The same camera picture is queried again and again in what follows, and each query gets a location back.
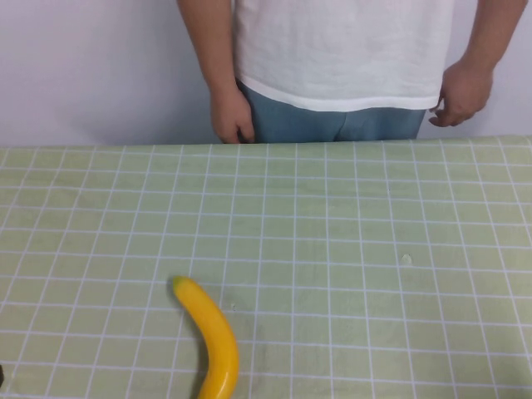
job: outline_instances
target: plastic banana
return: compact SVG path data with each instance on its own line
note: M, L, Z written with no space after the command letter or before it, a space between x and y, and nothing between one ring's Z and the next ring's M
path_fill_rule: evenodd
M175 277L174 294L198 326L209 354L209 370L198 399L230 399L239 376L239 349L224 314L192 279Z

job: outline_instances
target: tablecloth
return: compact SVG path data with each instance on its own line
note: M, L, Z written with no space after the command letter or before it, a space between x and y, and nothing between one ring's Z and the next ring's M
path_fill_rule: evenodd
M531 149L0 150L0 396L194 397L183 274L238 338L234 398L530 398Z

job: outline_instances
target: left hand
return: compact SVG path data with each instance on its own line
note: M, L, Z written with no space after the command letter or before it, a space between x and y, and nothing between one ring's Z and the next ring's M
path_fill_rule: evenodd
M443 76L440 101L429 122L438 127L458 126L481 111L490 98L493 71L458 61Z

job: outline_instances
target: right hand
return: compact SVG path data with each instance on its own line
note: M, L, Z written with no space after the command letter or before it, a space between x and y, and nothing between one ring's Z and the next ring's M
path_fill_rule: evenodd
M231 91L211 93L210 117L214 132L224 143L239 144L239 132L246 142L254 142L251 107L238 87Z

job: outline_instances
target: white t-shirt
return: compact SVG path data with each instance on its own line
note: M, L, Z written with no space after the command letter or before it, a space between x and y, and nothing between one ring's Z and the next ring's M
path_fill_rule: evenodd
M237 77L314 111L428 109L454 0L236 0Z

